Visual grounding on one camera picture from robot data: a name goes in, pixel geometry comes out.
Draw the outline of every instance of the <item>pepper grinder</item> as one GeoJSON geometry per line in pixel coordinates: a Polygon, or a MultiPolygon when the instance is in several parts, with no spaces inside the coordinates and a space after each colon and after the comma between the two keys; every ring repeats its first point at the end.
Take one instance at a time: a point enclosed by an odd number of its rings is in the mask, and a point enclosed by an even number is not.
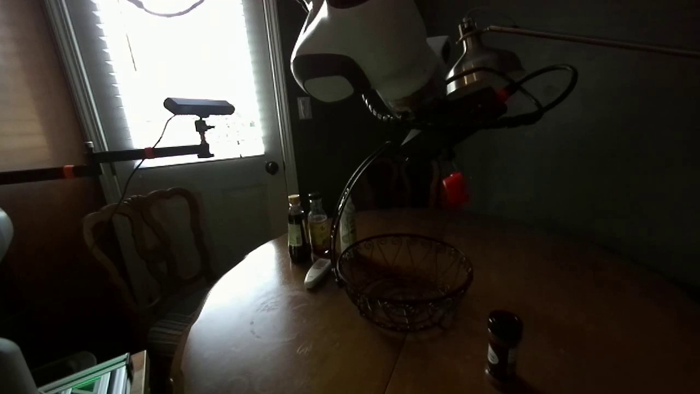
{"type": "Polygon", "coordinates": [[[495,385],[511,385],[516,380],[516,346],[522,338],[522,320],[510,311],[493,311],[486,325],[486,377],[495,385]]]}

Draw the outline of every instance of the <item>wire basket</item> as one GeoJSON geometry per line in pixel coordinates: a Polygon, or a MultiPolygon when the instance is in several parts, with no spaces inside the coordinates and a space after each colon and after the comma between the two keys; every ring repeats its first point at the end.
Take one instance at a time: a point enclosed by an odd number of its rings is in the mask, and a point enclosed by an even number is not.
{"type": "Polygon", "coordinates": [[[457,248],[420,235],[381,235],[350,244],[337,278],[359,313],[390,333],[445,331],[472,283],[457,248]]]}

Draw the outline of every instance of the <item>wooden chair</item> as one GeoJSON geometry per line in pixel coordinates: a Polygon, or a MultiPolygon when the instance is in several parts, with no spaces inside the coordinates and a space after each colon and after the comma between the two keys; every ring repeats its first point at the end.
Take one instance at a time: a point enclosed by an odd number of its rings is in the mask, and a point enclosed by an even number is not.
{"type": "Polygon", "coordinates": [[[82,218],[82,239],[121,297],[140,308],[148,357],[170,359],[217,281],[194,195],[163,189],[110,203],[82,218]]]}

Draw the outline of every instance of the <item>window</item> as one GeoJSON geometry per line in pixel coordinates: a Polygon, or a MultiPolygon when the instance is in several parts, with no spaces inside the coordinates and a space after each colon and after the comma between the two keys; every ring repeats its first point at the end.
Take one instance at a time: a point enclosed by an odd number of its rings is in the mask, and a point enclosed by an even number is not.
{"type": "MultiPolygon", "coordinates": [[[[226,99],[210,115],[217,158],[263,155],[276,133],[270,14],[260,0],[46,0],[99,151],[150,146],[167,97],[226,99]]],[[[174,115],[160,146],[196,145],[174,115]]]]}

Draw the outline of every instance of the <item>round table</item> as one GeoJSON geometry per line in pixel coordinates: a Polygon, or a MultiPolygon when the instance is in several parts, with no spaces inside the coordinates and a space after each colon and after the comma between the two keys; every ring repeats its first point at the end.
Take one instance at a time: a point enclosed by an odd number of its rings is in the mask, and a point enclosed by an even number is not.
{"type": "Polygon", "coordinates": [[[190,394],[495,392],[486,318],[522,318],[519,392],[700,392],[700,306],[601,248],[497,218],[381,212],[359,232],[415,232],[457,244],[474,281],[453,325],[404,340],[366,321],[344,289],[303,292],[285,239],[254,250],[210,292],[177,359],[190,394]]]}

